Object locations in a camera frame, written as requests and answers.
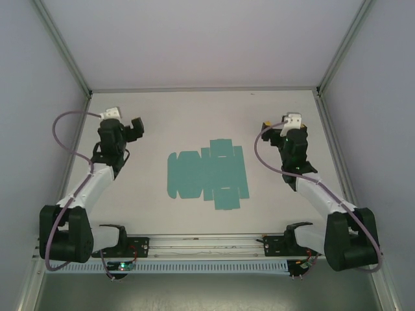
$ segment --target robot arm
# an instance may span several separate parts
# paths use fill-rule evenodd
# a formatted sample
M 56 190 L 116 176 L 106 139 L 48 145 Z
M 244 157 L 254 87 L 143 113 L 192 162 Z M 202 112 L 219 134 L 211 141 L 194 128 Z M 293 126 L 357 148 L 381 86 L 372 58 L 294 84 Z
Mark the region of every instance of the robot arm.
M 322 224 L 302 222 L 288 225 L 284 232 L 287 247 L 300 246 L 321 253 L 335 271 L 376 264 L 377 254 L 362 229 L 319 185 L 323 184 L 322 180 L 307 161 L 307 127 L 302 124 L 301 115 L 289 113 L 283 117 L 283 122 L 282 129 L 267 130 L 261 138 L 278 148 L 282 171 L 307 178 L 283 175 L 285 183 L 307 199 L 324 220 Z M 269 126 L 269 123 L 264 123 L 263 130 Z M 379 245 L 373 212 L 367 208 L 358 209 L 345 200 L 342 203 L 357 216 Z
M 104 119 L 98 133 L 100 142 L 93 149 L 93 173 L 88 182 L 79 183 L 56 205 L 46 205 L 40 212 L 40 255 L 44 259 L 46 244 L 56 217 L 71 198 L 51 244 L 49 258 L 71 262 L 86 262 L 93 252 L 104 248 L 126 249 L 126 231 L 121 225 L 91 227 L 88 216 L 102 192 L 115 180 L 128 160 L 126 144 L 143 136 L 140 118 L 124 126 L 117 119 Z

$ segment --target white table surface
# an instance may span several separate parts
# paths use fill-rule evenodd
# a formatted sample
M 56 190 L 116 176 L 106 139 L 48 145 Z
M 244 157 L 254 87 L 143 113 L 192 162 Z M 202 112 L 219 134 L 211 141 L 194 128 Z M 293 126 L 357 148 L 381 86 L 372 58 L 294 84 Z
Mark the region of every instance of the white table surface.
M 91 224 L 121 224 L 137 235 L 282 233 L 288 224 L 322 222 L 320 215 L 282 177 L 265 168 L 254 155 L 254 139 L 262 122 L 278 122 L 288 111 L 303 115 L 308 126 L 308 158 L 323 180 L 341 193 L 333 160 L 311 91 L 205 91 L 94 94 L 89 110 L 99 113 L 119 106 L 122 122 L 141 117 L 143 138 L 128 144 L 131 157 L 104 191 L 89 216 Z M 88 117 L 78 151 L 91 157 L 99 141 L 98 118 Z M 167 158 L 172 152 L 208 147 L 211 139 L 232 139 L 242 146 L 250 198 L 241 208 L 215 210 L 213 201 L 172 199 L 167 194 Z M 259 152 L 281 166 L 276 147 L 259 142 Z M 88 166 L 76 159 L 71 190 Z

